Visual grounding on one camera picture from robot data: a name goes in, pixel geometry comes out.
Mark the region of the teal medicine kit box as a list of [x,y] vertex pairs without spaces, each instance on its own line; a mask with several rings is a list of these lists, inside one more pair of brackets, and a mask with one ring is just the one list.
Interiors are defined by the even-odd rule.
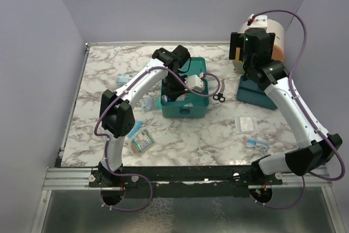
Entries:
[[[186,62],[182,71],[189,71],[182,76],[200,75],[205,73],[206,61],[202,57],[193,57],[191,64],[189,61]],[[165,94],[164,81],[161,83],[161,96]],[[178,97],[175,101],[164,103],[161,101],[161,110],[165,118],[204,118],[209,105],[209,98],[200,97],[192,93],[186,93]]]

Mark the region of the blue divided tray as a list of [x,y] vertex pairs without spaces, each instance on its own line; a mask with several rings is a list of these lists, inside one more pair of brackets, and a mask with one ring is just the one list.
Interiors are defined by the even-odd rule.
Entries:
[[243,80],[244,76],[239,79],[236,99],[240,102],[259,106],[265,109],[276,110],[274,102],[260,90],[258,85],[251,80]]

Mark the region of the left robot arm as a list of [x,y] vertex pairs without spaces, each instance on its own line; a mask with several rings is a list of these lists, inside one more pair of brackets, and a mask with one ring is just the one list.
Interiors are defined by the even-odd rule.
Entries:
[[96,136],[107,137],[103,158],[105,168],[101,179],[112,187],[119,183],[118,171],[122,163],[125,137],[135,124],[133,109],[139,100],[160,81],[164,81],[165,94],[176,100],[184,94],[184,78],[180,68],[190,59],[187,48],[178,45],[173,51],[156,49],[145,67],[128,83],[116,91],[107,89],[101,97],[100,116],[95,126]]

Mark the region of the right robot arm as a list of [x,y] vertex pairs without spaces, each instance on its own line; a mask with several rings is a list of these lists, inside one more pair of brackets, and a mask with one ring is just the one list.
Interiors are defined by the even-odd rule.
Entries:
[[298,149],[268,155],[255,162],[251,180],[264,184],[275,173],[303,176],[327,163],[342,145],[339,134],[331,134],[315,118],[294,89],[282,62],[272,59],[275,34],[249,28],[230,36],[229,59],[242,62],[244,79],[256,83],[279,109],[296,139]]

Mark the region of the white blue bandage roll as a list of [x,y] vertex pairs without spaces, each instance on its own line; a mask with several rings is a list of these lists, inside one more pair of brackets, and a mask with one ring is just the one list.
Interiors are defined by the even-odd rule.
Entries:
[[164,103],[167,103],[167,102],[171,102],[171,99],[166,95],[162,95],[161,101],[163,101]]

